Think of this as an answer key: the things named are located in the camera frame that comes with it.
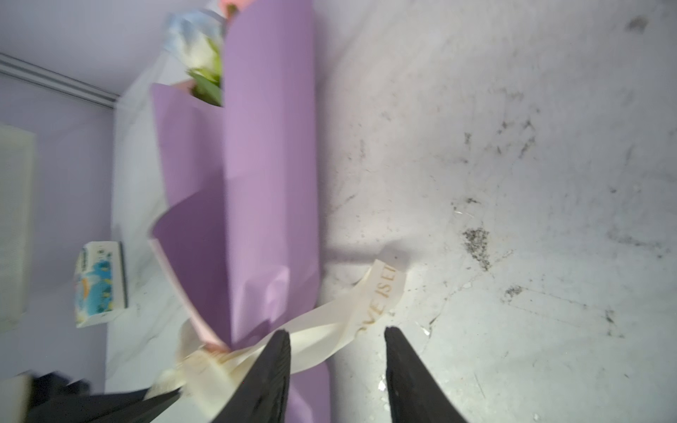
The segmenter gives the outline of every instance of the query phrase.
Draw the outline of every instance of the dirt speck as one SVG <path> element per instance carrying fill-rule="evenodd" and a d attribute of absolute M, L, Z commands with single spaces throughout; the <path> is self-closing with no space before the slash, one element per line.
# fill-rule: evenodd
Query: dirt speck
<path fill-rule="evenodd" d="M 524 155 L 529 151 L 529 148 L 531 148 L 534 144 L 536 143 L 536 137 L 531 137 L 527 142 L 524 143 L 524 147 L 522 147 L 522 150 L 519 152 L 519 158 L 523 158 Z"/>
<path fill-rule="evenodd" d="M 466 230 L 463 232 L 463 236 L 466 238 L 466 251 L 477 260 L 484 271 L 488 271 L 492 266 L 489 262 L 489 253 L 487 252 L 489 232 L 482 227 L 478 227 Z"/>
<path fill-rule="evenodd" d="M 639 32 L 640 34 L 643 34 L 644 30 L 647 29 L 648 24 L 649 19 L 646 16 L 637 16 L 628 22 L 626 25 L 626 31 Z"/>
<path fill-rule="evenodd" d="M 508 289 L 506 289 L 506 295 L 512 298 L 514 296 L 520 295 L 522 293 L 522 291 L 524 291 L 524 288 L 522 288 L 519 285 L 515 285 L 515 286 L 511 286 Z"/>

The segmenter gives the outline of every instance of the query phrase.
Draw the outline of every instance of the flower bouquet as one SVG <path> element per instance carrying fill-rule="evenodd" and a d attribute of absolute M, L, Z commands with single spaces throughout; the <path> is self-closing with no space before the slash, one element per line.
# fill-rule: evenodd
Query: flower bouquet
<path fill-rule="evenodd" d="M 292 350 L 286 421 L 329 422 L 324 361 L 394 307 L 404 274 L 375 261 L 347 295 L 313 309 L 312 1 L 256 0 L 237 14 L 225 6 L 228 19 L 200 11 L 170 20 L 168 46 L 191 80 L 152 88 L 170 207 L 151 243 L 191 318 L 176 368 L 148 396 L 180 387 L 213 418 L 284 328 Z"/>

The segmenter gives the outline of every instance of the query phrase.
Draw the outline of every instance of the flower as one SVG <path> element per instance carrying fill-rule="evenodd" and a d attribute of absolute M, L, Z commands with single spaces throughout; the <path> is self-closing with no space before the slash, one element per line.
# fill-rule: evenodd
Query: flower
<path fill-rule="evenodd" d="M 225 19 L 211 10 L 172 14 L 167 22 L 165 49 L 181 60 L 189 71 L 218 83 L 224 32 Z"/>

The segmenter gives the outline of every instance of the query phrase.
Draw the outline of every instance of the marble tabletop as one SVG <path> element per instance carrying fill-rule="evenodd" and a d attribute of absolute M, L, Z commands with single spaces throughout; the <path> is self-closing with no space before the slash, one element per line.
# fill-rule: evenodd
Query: marble tabletop
<path fill-rule="evenodd" d="M 469 422 L 674 421 L 677 3 L 323 0 L 324 279 L 408 269 L 396 310 L 330 360 L 335 422 L 389 422 L 399 326 Z M 112 229 L 129 310 L 106 391 L 173 365 L 186 313 L 147 242 L 165 209 L 148 98 L 116 111 Z M 200 422 L 180 400 L 158 422 Z"/>

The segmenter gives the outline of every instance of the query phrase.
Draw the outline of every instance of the purple wrapping paper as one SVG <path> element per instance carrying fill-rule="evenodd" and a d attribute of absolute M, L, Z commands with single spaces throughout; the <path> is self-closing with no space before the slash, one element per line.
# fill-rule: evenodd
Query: purple wrapping paper
<path fill-rule="evenodd" d="M 320 285 L 311 0 L 257 0 L 223 49 L 223 108 L 152 88 L 170 209 L 152 229 L 233 349 L 315 307 Z M 325 363 L 292 375 L 290 423 L 330 421 Z"/>

